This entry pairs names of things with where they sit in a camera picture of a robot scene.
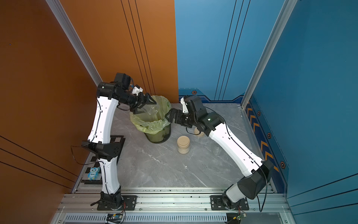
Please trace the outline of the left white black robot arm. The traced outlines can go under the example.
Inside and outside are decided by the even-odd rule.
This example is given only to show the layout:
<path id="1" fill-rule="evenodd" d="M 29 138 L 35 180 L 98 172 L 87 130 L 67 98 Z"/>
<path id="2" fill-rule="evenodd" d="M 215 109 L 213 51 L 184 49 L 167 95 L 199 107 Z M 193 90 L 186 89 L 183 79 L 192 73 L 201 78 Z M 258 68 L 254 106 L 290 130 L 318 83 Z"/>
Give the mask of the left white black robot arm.
<path id="1" fill-rule="evenodd" d="M 102 175 L 102 191 L 98 206 L 110 210 L 124 209 L 124 199 L 117 177 L 117 162 L 123 149 L 121 142 L 111 140 L 111 127 L 115 110 L 120 104 L 127 105 L 130 112 L 139 113 L 145 105 L 156 105 L 149 93 L 143 93 L 138 85 L 131 85 L 132 78 L 117 73 L 114 81 L 98 85 L 97 108 L 94 123 L 87 140 L 81 146 L 94 153 L 98 159 Z"/>

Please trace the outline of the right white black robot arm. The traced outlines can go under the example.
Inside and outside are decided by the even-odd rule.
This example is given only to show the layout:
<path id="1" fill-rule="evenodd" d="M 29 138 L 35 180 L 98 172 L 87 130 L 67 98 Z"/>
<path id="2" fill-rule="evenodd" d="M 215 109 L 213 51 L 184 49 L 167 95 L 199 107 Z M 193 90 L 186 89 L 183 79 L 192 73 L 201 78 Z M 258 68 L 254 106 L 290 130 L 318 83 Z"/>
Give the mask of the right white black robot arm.
<path id="1" fill-rule="evenodd" d="M 197 96 L 185 96 L 180 100 L 182 109 L 171 109 L 165 118 L 186 128 L 196 127 L 214 140 L 236 163 L 243 178 L 232 184 L 222 194 L 224 206 L 231 210 L 238 207 L 242 199 L 255 199 L 268 190 L 274 164 L 263 160 L 248 149 L 229 129 L 225 119 L 203 105 Z"/>

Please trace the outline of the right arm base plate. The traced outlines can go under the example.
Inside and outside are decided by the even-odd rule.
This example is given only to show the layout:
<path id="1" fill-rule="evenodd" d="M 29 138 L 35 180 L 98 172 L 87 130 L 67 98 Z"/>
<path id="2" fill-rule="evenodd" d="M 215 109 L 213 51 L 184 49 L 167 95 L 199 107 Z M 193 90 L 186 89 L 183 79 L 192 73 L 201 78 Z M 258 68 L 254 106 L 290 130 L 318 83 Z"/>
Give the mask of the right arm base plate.
<path id="1" fill-rule="evenodd" d="M 249 210 L 247 198 L 243 198 L 236 203 L 232 203 L 228 199 L 223 199 L 222 195 L 211 195 L 210 203 L 211 210 L 213 211 L 233 211 L 238 209 L 241 211 Z"/>

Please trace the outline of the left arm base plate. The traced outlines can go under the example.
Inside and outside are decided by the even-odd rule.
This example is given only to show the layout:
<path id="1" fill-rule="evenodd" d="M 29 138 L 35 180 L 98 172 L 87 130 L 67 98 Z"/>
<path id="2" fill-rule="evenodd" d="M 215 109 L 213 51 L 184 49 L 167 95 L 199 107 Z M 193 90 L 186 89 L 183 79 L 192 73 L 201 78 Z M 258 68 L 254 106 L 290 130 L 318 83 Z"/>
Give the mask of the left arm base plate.
<path id="1" fill-rule="evenodd" d="M 137 196 L 127 195 L 101 199 L 98 203 L 98 211 L 133 211 L 135 210 Z"/>

